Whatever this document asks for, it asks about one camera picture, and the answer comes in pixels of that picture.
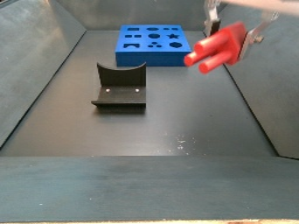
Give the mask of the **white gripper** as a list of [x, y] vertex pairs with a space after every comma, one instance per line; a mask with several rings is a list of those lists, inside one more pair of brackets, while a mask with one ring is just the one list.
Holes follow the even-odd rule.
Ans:
[[244, 37], [238, 56], [238, 59], [243, 60], [250, 47], [263, 41], [264, 37], [262, 32], [279, 18], [278, 12], [299, 16], [299, 0], [204, 0], [204, 33], [207, 36], [211, 36], [218, 32], [220, 28], [220, 18], [218, 13], [220, 1], [227, 4], [236, 4], [266, 10], [262, 12], [259, 25], [247, 32]]

